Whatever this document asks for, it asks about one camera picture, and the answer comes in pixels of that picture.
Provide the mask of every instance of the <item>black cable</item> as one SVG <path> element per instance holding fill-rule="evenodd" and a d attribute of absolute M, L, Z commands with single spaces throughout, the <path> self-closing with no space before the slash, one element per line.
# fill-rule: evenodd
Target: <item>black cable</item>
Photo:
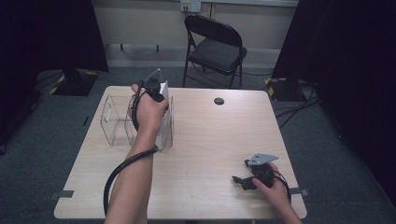
<path fill-rule="evenodd" d="M 188 11 L 188 7 L 183 7 L 183 11 L 184 11 L 184 18 L 189 16 L 189 11 Z"/>
<path fill-rule="evenodd" d="M 285 106 L 285 107 L 275 108 L 274 111 L 282 110 L 282 109 L 295 109 L 295 108 L 296 106 Z"/>
<path fill-rule="evenodd" d="M 47 83 L 47 84 L 44 84 L 44 85 L 42 85 L 42 86 L 40 86 L 40 87 L 36 87 L 35 90 L 38 91 L 38 90 L 40 90 L 40 89 L 43 89 L 43 88 L 48 87 L 49 85 L 53 84 L 54 82 L 56 82 L 56 81 L 62 76 L 62 72 L 55 73 L 55 74 L 52 74 L 52 75 L 50 75 L 50 76 L 48 76 L 48 77 L 41 78 L 40 80 L 38 80 L 38 81 L 36 82 L 36 85 L 37 85 L 38 83 L 40 83 L 40 82 L 42 82 L 42 81 L 48 79 L 48 78 L 55 77 L 55 76 L 57 76 L 57 77 L 56 77 L 55 79 L 53 79 L 51 82 L 49 82 L 49 83 Z"/>
<path fill-rule="evenodd" d="M 210 3 L 209 18 L 212 18 L 212 11 L 213 11 L 213 3 Z"/>
<path fill-rule="evenodd" d="M 123 161 L 112 173 L 111 175 L 108 177 L 108 180 L 106 182 L 105 185 L 105 190 L 104 190 L 104 195 L 103 195 L 103 207 L 105 209 L 105 216 L 107 215 L 107 208 L 108 208 L 108 193 L 110 192 L 110 187 L 111 184 L 113 183 L 114 179 L 116 178 L 116 176 L 128 165 L 142 159 L 145 158 L 151 154 L 154 154 L 158 151 L 158 147 L 155 146 L 152 149 L 149 149 L 147 151 L 144 152 L 140 152 L 136 155 L 133 155 L 132 157 L 130 157 L 129 159 Z"/>
<path fill-rule="evenodd" d="M 243 75 L 247 75 L 247 76 L 253 76 L 253 77 L 268 77 L 271 76 L 272 73 L 268 73 L 268 74 L 253 74 L 253 73 L 247 73 L 247 72 L 242 72 Z"/>
<path fill-rule="evenodd" d="M 285 186 L 286 192 L 288 194 L 289 201 L 291 202 L 291 193 L 290 193 L 290 188 L 289 188 L 288 181 L 286 181 L 285 176 L 283 176 L 280 172 L 278 172 L 278 171 L 274 171 L 274 172 L 279 174 L 280 176 L 282 176 L 283 179 L 280 178 L 279 176 L 276 176 L 276 175 L 274 175 L 274 178 L 280 180 L 280 182 L 282 182 L 282 184 Z"/>
<path fill-rule="evenodd" d="M 195 68 L 195 70 L 198 72 L 198 74 L 199 74 L 201 77 L 206 78 L 207 80 L 209 80 L 209 81 L 211 81 L 211 82 L 214 82 L 214 83 L 216 83 L 216 84 L 218 84 L 218 85 L 220 85 L 220 86 L 225 87 L 224 84 L 222 84 L 222 83 L 220 83 L 220 82 L 218 82 L 218 81 L 216 81 L 216 80 L 214 80 L 214 79 L 212 79 L 212 78 L 206 77 L 204 74 L 202 74 L 202 72 L 201 72 L 197 67 L 195 67 L 195 63 L 192 63 L 192 66 Z M 207 84 L 207 83 L 204 83 L 204 82 L 202 82 L 202 81 L 200 81 L 200 80 L 198 80 L 198 79 L 195 79 L 195 78 L 193 78 L 193 79 L 194 79 L 195 81 L 198 81 L 198 82 L 200 82 L 200 83 L 202 83 L 202 84 L 204 84 L 204 85 L 210 87 L 210 88 L 214 88 L 213 86 L 211 86 L 211 85 L 209 85 L 209 84 Z"/>
<path fill-rule="evenodd" d="M 310 102 L 311 99 L 312 99 L 312 95 L 314 94 L 315 89 L 316 89 L 316 86 L 314 86 L 314 88 L 312 89 L 311 94 L 309 95 L 309 97 L 308 97 L 308 99 L 306 100 L 306 102 L 304 102 L 304 103 L 298 105 L 297 107 L 294 107 L 294 108 L 292 108 L 292 109 L 289 109 L 288 111 L 285 111 L 285 112 L 283 112 L 283 113 L 281 113 L 281 114 L 279 114 L 279 115 L 276 115 L 276 118 L 278 119 L 278 118 L 280 118 L 281 116 L 284 116 L 284 115 L 289 114 L 289 113 L 292 112 L 292 114 L 291 114 L 291 115 L 279 126 L 279 129 L 282 129 L 282 127 L 283 127 L 283 126 L 284 126 L 284 125 L 285 125 L 285 124 L 286 124 L 286 123 L 287 123 L 298 111 L 300 111 L 302 108 L 307 108 L 307 107 L 309 107 L 309 106 L 311 106 L 311 105 L 314 105 L 314 104 L 316 104 L 316 103 L 318 102 L 318 100 L 316 100 L 314 103 L 308 105 L 309 102 Z"/>
<path fill-rule="evenodd" d="M 131 108 L 131 110 L 132 110 L 132 123 L 134 124 L 134 128 L 136 130 L 139 129 L 139 123 L 137 122 L 137 107 L 139 105 L 140 98 L 142 98 L 143 94 L 146 93 L 146 92 L 143 92 L 143 94 L 140 95 L 142 87 L 143 87 L 143 80 L 140 80 L 139 81 L 139 86 L 137 88 L 136 97 L 134 98 L 133 107 Z"/>

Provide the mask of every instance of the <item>wooden table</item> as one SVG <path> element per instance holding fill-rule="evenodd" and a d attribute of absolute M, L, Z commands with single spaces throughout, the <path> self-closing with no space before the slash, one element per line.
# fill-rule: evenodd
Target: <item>wooden table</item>
<path fill-rule="evenodd" d="M 244 160 L 254 153 L 279 157 L 274 164 L 291 188 L 298 184 L 264 91 L 169 89 L 174 98 L 172 147 L 154 155 L 149 219 L 267 219 L 276 211 L 258 190 L 242 190 L 232 175 L 249 177 Z M 108 87 L 64 186 L 72 198 L 60 198 L 60 219 L 101 219 L 104 186 L 130 147 L 111 147 L 100 126 L 108 94 L 130 96 L 130 87 Z M 216 105 L 221 97 L 224 105 Z M 299 217 L 306 216 L 301 194 L 292 195 Z"/>

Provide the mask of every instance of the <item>electrical outlet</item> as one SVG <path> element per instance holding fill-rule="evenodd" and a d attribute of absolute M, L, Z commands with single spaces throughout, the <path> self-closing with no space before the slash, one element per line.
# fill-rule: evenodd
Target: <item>electrical outlet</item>
<path fill-rule="evenodd" d="M 180 1 L 180 11 L 191 11 L 191 1 Z"/>
<path fill-rule="evenodd" d="M 191 1 L 191 12 L 201 12 L 201 2 Z"/>
<path fill-rule="evenodd" d="M 201 12 L 200 1 L 180 1 L 180 11 Z"/>

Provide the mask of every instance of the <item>handheld controller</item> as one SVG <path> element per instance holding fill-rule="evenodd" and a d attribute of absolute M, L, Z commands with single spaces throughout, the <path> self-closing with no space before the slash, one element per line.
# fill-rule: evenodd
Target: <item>handheld controller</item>
<path fill-rule="evenodd" d="M 160 103 L 162 100 L 165 98 L 163 97 L 162 94 L 160 94 L 161 90 L 161 83 L 160 80 L 157 78 L 150 78 L 148 81 L 146 81 L 143 85 L 145 88 L 146 93 L 156 102 Z"/>
<path fill-rule="evenodd" d="M 243 190 L 257 188 L 252 182 L 253 178 L 258 178 L 268 188 L 271 188 L 274 185 L 275 176 L 270 164 L 265 163 L 262 165 L 249 166 L 248 160 L 245 160 L 245 165 L 250 167 L 250 171 L 253 173 L 253 176 L 242 179 L 233 175 L 233 181 L 240 184 Z"/>

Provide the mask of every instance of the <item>white wall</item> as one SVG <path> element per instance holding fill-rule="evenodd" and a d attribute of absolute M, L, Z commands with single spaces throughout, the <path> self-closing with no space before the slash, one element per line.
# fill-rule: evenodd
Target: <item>white wall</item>
<path fill-rule="evenodd" d="M 179 1 L 93 0 L 93 5 L 105 44 L 187 45 Z M 230 24 L 247 48 L 281 49 L 294 9 L 203 2 L 201 14 Z"/>

